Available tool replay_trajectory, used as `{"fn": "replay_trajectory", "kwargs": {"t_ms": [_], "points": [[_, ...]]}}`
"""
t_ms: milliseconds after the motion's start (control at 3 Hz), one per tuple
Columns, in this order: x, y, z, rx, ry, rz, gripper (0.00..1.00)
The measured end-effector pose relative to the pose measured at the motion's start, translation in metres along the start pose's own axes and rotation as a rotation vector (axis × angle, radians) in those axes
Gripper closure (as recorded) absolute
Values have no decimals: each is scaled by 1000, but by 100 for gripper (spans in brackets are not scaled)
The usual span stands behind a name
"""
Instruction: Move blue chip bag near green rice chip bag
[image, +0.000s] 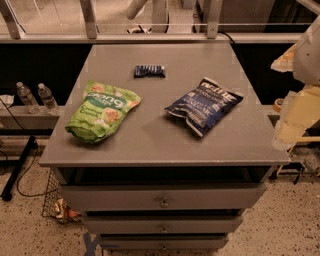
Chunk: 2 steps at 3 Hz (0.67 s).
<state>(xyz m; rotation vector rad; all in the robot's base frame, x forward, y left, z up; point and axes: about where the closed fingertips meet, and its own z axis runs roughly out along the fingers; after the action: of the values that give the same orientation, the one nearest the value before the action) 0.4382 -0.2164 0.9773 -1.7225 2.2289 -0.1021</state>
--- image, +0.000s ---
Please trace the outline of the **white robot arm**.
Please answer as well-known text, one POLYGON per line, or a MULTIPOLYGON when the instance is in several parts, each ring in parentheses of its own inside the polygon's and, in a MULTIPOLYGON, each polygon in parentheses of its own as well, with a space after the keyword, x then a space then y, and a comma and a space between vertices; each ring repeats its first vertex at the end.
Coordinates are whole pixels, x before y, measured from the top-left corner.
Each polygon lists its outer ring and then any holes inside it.
POLYGON ((320 120, 320 16, 299 41, 273 61, 271 69, 292 72, 304 84, 298 93, 284 98, 272 145, 286 151, 295 146, 306 130, 320 120))

